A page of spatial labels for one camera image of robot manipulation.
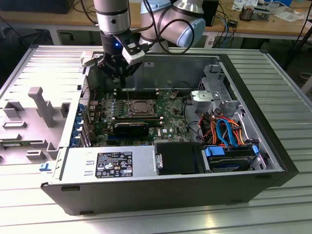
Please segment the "table leg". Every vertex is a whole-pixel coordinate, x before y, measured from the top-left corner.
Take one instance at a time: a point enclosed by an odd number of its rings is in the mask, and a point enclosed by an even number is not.
[[[54,45],[62,45],[62,39],[60,37],[60,34],[59,34],[57,28],[56,27],[50,27],[50,28],[48,28],[48,30],[50,32],[53,44]]]
[[[215,38],[218,36],[218,32],[205,32],[204,35],[207,36],[205,48],[212,48],[212,46],[214,45]]]
[[[301,90],[303,93],[307,94],[312,88],[312,76],[307,80],[307,82],[302,86]]]

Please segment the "side panel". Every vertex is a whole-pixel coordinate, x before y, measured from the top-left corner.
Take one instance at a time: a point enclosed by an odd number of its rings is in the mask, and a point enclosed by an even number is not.
[[[240,77],[239,73],[231,63],[229,57],[227,55],[222,55],[221,58],[221,60],[224,62],[224,66],[227,72],[229,73],[232,81],[235,84],[236,89],[238,90],[246,106],[248,107],[248,110],[250,111],[254,121],[260,129],[260,132],[262,133],[265,141],[272,150],[279,165],[283,168],[283,170],[286,170],[288,172],[285,174],[285,177],[273,184],[273,186],[282,186],[287,181],[295,177],[299,173],[299,171],[290,156],[288,155],[281,141],[278,139],[271,125],[265,118],[263,112],[260,110],[252,94]]]
[[[249,202],[284,174],[42,184],[41,188],[69,215],[100,214]]]

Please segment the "motherboard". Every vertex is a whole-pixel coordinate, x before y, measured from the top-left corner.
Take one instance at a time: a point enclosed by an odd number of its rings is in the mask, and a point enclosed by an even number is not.
[[[183,97],[173,91],[124,91],[96,97],[88,112],[93,147],[190,141],[181,115]]]

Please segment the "paper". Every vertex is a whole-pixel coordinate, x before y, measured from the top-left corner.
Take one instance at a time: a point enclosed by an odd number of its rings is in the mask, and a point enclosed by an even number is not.
[[[246,6],[256,7],[258,5],[258,0],[235,0],[232,10],[241,11],[244,4],[246,4]]]
[[[284,12],[281,12],[281,13],[278,13],[275,15],[276,17],[282,19],[282,20],[286,20],[288,22],[294,22],[296,21],[297,19],[299,19],[299,16],[298,15],[295,15],[293,13],[290,13],[290,12],[287,12],[287,11],[284,11]]]

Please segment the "sticker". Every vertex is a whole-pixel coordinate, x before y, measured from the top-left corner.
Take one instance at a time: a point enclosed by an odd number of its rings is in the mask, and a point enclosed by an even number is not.
[[[144,67],[154,67],[154,63],[153,62],[145,62]]]
[[[97,154],[97,178],[127,177],[133,175],[132,152]]]

